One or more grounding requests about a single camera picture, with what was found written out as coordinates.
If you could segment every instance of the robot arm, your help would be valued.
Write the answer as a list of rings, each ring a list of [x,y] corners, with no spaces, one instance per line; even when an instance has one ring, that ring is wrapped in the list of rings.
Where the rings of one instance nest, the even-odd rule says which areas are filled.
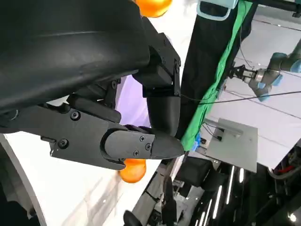
[[[0,14],[0,132],[39,135],[53,157],[114,170],[125,167],[125,158],[184,154],[174,138],[181,61],[167,37],[141,18],[132,1],[68,4],[6,1],[3,9],[10,13]],[[116,89],[129,74],[143,86],[152,129],[119,124]],[[47,104],[66,95],[68,104]]]
[[[272,87],[280,84],[283,78],[281,71],[301,73],[301,39],[290,55],[274,53],[267,69],[253,71],[247,70],[243,65],[233,68],[231,76],[248,83],[258,99],[264,101]]]

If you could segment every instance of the black curtain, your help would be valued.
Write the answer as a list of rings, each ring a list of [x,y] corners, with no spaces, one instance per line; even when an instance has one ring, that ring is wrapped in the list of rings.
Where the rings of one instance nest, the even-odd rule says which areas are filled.
[[[253,4],[242,24],[243,40],[251,32],[252,19],[258,4]],[[211,15],[224,15],[226,8],[205,4],[202,11]],[[202,99],[215,81],[218,63],[232,37],[233,25],[238,13],[238,5],[224,21],[213,21],[197,16],[188,54],[184,66],[181,93],[193,99]],[[240,32],[236,35],[233,48],[226,63],[221,82],[229,74],[234,58],[240,47]],[[176,137],[181,139],[198,107],[199,102],[181,98],[180,122]]]

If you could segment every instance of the orange fruit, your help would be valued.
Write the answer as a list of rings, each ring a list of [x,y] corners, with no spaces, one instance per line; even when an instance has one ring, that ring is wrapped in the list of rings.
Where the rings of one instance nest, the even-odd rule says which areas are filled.
[[[120,177],[127,183],[140,181],[146,172],[145,159],[126,159],[126,167],[119,172]]]
[[[159,17],[166,13],[173,0],[136,0],[142,16]]]

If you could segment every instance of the green cloth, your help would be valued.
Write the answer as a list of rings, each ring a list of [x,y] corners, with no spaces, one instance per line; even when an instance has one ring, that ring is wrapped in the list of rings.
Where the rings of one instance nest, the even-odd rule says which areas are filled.
[[[181,143],[182,143],[185,151],[191,150],[192,145],[195,141],[195,137],[199,133],[199,130],[203,123],[203,120],[213,105],[213,104],[206,105],[205,103],[211,103],[216,100],[216,94],[218,92],[217,86],[218,86],[218,84],[221,80],[222,74],[224,72],[228,56],[233,47],[233,43],[236,38],[236,35],[240,31],[240,27],[245,19],[245,16],[249,12],[251,6],[252,6],[252,3],[244,1],[244,0],[239,0],[239,2],[238,2],[238,14],[237,14],[234,26],[233,26],[232,37],[218,63],[218,67],[217,67],[217,70],[215,73],[215,83],[212,84],[212,86],[207,90],[207,92],[203,96],[203,99],[202,99],[202,101],[200,101],[200,103],[203,103],[204,105],[198,106],[184,136],[181,139]]]

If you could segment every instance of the white surface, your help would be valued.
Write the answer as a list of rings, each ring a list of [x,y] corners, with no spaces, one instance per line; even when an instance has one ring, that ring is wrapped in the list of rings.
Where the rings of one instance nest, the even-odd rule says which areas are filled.
[[[258,146],[257,128],[225,119],[219,119],[218,123],[230,128],[239,129],[243,131],[243,134],[236,137],[227,130],[222,134],[220,130],[215,129],[215,136],[218,136],[218,132],[221,132],[222,141],[212,138],[209,147],[205,150],[205,155],[222,162],[227,162],[230,165],[256,172]]]
[[[158,32],[171,39],[182,60],[181,71],[196,17],[195,7],[196,1],[174,0],[162,17],[151,19]],[[147,160],[143,179],[127,184],[116,171],[51,158],[49,144],[39,136],[19,132],[8,134],[7,140],[36,194],[47,226],[123,225],[124,211],[133,209],[160,163]]]
[[[287,54],[292,52],[301,37],[301,32],[294,30],[301,29],[300,24],[262,15],[255,15],[254,19],[276,25],[253,20],[252,32],[243,41],[241,47],[251,66],[255,66],[255,69],[265,68],[274,52]],[[294,29],[279,27],[277,24]],[[246,64],[240,51],[235,61],[236,66]],[[301,74],[283,73],[283,75],[284,79],[280,86],[273,87],[271,94],[301,90]],[[222,92],[218,101],[254,96],[248,85],[238,79],[228,79],[226,85],[227,90],[237,93]],[[214,121],[225,118],[258,128],[258,163],[275,168],[301,138],[301,105],[298,104],[300,98],[301,94],[292,94],[270,97],[264,102],[253,99],[214,104],[207,117]],[[208,137],[204,129],[202,132],[204,138]]]

